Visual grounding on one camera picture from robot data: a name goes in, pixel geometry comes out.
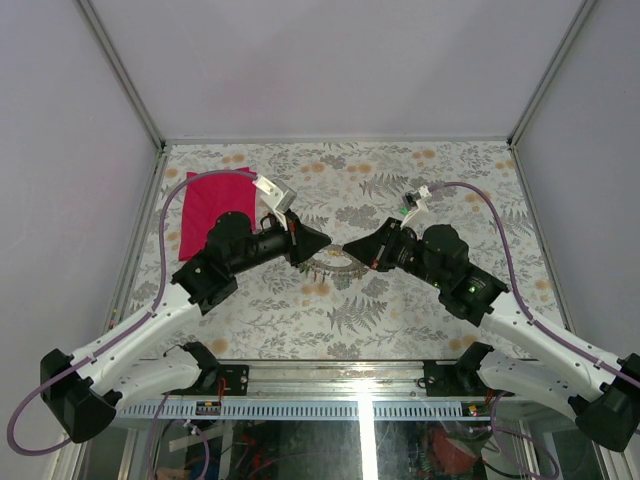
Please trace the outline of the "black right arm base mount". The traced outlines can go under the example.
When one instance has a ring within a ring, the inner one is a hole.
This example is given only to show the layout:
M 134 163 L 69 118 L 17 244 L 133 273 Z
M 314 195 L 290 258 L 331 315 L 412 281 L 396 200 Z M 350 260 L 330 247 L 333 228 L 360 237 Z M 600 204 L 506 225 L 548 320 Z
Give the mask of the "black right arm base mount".
M 423 374 L 416 380 L 416 385 L 428 397 L 471 397 L 487 392 L 475 371 L 454 361 L 423 360 L 422 369 Z

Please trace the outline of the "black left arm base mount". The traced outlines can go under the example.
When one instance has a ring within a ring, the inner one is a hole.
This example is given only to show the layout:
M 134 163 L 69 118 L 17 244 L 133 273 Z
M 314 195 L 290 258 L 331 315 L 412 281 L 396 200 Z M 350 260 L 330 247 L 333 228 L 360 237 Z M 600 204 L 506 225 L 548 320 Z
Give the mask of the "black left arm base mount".
M 246 364 L 222 364 L 214 373 L 204 377 L 195 388 L 200 395 L 221 397 L 246 396 L 249 386 L 250 367 Z

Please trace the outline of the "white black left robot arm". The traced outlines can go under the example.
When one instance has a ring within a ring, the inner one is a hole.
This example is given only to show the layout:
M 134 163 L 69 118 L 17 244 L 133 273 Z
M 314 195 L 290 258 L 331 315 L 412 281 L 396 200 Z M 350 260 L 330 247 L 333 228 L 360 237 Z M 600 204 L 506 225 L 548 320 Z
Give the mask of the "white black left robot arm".
M 106 429 L 116 414 L 150 397 L 173 391 L 212 392 L 219 362 L 199 341 L 174 347 L 156 360 L 143 359 L 152 346 L 198 320 L 238 288 L 239 273 L 277 258 L 297 267 L 331 243 L 292 211 L 282 221 L 253 231 L 242 212 L 221 215 L 205 246 L 173 274 L 159 301 L 136 311 L 95 341 L 40 362 L 41 398 L 73 443 Z

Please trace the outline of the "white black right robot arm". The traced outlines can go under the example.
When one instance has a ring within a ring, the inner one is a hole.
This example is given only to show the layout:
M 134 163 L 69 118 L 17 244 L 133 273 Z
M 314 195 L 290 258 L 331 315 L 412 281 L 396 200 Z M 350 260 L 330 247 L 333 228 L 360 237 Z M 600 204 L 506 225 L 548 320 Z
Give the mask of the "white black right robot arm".
M 474 265 L 450 225 L 417 237 L 390 218 L 373 234 L 344 245 L 372 270 L 399 268 L 434 286 L 454 317 L 499 335 L 531 354 L 534 364 L 475 347 L 456 369 L 458 387 L 488 387 L 545 405 L 572 420 L 590 440 L 622 452 L 639 427 L 639 357 L 621 358 L 534 314 L 514 287 Z

